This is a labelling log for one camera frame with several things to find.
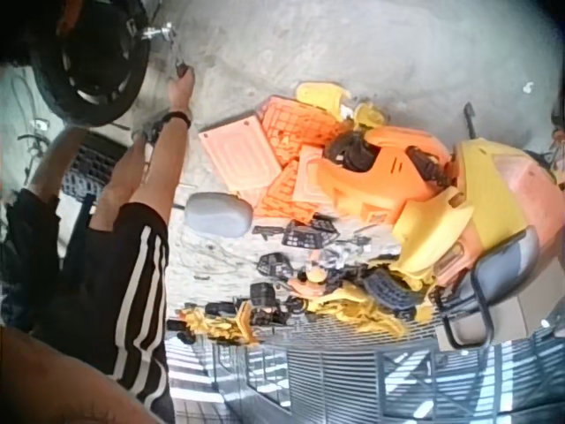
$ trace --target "person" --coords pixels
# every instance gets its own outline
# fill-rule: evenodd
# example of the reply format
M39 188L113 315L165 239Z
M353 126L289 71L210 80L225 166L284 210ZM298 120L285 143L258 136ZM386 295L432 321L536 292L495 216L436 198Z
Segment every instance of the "person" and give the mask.
M57 196L86 130L65 128L19 192L0 249L0 417L11 418L1 422L175 421L164 275L194 80L189 68L170 82L145 176L146 139L137 135L98 200L84 249L68 253L61 271ZM81 269L71 291L58 283L68 266Z

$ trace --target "orange plastic part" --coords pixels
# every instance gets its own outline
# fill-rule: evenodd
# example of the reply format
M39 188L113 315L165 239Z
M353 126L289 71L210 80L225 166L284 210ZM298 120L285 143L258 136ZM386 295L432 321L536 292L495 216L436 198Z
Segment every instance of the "orange plastic part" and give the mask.
M493 160L528 224L535 227L541 248L552 244L565 225L565 200L559 187L530 157L495 156Z
M281 172L254 115L201 132L200 140L231 192L266 187Z
M292 193L297 182L298 161L289 163L267 189L267 193L255 208L255 216L294 218L301 223L309 223L317 205L304 201L292 201Z
M271 97L261 115L267 140L282 166L298 157L302 145L325 146L342 130L325 110L282 97Z
M439 140L427 132L393 126L371 130L365 140L381 148L367 172L346 170L328 159L317 161L317 183L339 212L368 223L394 224L406 201L427 201L440 191L420 177L405 153L407 147L416 146L445 166L450 155Z
M332 200L321 190L317 184L318 164L317 159L322 155L322 148L303 146L300 150L298 164L297 184L294 187L292 199L294 201L310 201L318 204L331 204Z

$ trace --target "gray ground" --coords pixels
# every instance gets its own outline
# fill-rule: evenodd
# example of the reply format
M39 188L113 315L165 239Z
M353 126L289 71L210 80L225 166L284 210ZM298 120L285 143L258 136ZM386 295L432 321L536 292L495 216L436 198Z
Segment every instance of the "gray ground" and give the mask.
M449 146L465 138L462 108L471 101L480 135L514 146L548 148L549 115L561 74L562 43L553 23L523 0L163 0L157 18L180 33L186 62L198 76L192 103L191 149L178 201L205 190L225 190L198 143L198 129L252 110L269 95L292 96L297 83L329 80L384 108L393 125L435 134ZM156 42L146 84L119 122L131 125L166 105L167 52ZM0 73L0 137L4 192L19 188L34 92L35 115L49 119L54 137L61 121L36 91L31 70ZM524 86L532 82L531 92ZM115 128L100 131L129 143ZM79 205L63 197L61 240L68 240ZM352 229L356 223L346 223ZM206 302L245 294L259 275L252 263L280 250L279 238L236 241L202 238L174 212L170 225L169 301ZM374 251L393 248L375 240ZM290 250L300 263L304 252Z

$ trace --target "black shorts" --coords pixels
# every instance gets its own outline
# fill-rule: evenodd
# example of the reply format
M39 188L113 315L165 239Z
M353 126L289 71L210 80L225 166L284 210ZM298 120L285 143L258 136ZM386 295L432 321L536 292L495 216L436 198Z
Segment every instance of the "black shorts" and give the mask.
M127 204L112 232L88 230L60 267L56 208L57 200L22 190L8 211L4 323L99 369L174 422L164 348L167 225L150 207Z

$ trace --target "white stripe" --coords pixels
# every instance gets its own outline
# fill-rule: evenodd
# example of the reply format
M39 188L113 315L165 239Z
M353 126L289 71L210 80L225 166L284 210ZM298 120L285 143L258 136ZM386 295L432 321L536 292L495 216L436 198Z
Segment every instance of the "white stripe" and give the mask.
M166 267L166 263L165 263L165 255L162 256L161 259L161 267L162 267L162 271L164 271L164 267ZM164 287L165 282L164 279L162 280L162 286ZM159 345L160 342L162 342L162 332L163 332L163 325L165 323L165 292L162 292L162 296L161 296L161 303L159 305L159 315L158 315L158 322L157 322L157 333L155 334L155 339L154 341L148 346L146 351L141 351L141 366L139 367L139 373L138 373L138 377L136 379L136 381L138 379L142 379L144 382L147 381L147 376L149 374L149 368L151 366L151 356L153 355L153 351L156 349L156 347ZM167 376L165 373L164 368L162 367L161 363L159 363L158 360L155 360L154 362L157 363L157 365L159 365L159 368L161 370L161 378L159 379L159 386L157 387L157 391L155 393L153 393L152 395L147 396L146 398L146 404L147 404L147 400L150 398L153 398L153 400L151 400L151 402L149 403L149 406L151 406L151 403L153 403L153 401L158 398L160 395L162 395L162 393L165 391L165 387L167 386Z
M158 360L155 360L154 363L159 366L159 370L161 371L161 378L159 379L159 386L157 386L157 390L147 396L145 402L143 403L143 405L145 405L145 407L149 411L151 411L151 405L153 404L153 402L157 398L160 398L162 396L167 387L167 374L165 373L165 368L163 368L161 362L159 362Z
M135 383L132 385L130 392L133 396L138 396L138 394L143 390L147 383L147 375L149 372L149 366L151 365L151 354L153 353L153 349L149 352L144 352L141 349L141 342L146 339L147 335L149 334L149 327L153 318L153 313L155 310L155 297L157 294L157 287L159 287L159 282L162 275L162 269L159 261L159 256L162 255L161 252L161 238L157 237L155 239L155 250L153 255L153 264L154 264L154 272L153 277L151 278L151 287L149 288L149 294L147 296L147 303L145 304L145 311L143 312L143 321L141 324L141 330L139 331L139 335L133 341L133 345L138 348L141 352L141 364L139 366L138 376L135 379ZM162 334L155 334L155 339L151 342L151 346L155 344L155 340L157 337L162 337Z
M127 360L127 351L125 350L125 331L127 328L127 320L130 316L130 310L132 309L133 298L135 297L135 292L138 290L141 271L143 270L143 266L147 259L147 239L149 239L150 233L151 228L146 225L141 232L138 259L133 267L132 277L130 278L130 283L128 283L127 290L125 291L120 314L117 317L115 336L117 359L114 366L114 373L112 374L112 378L114 380L119 380L122 376L124 376L125 362Z

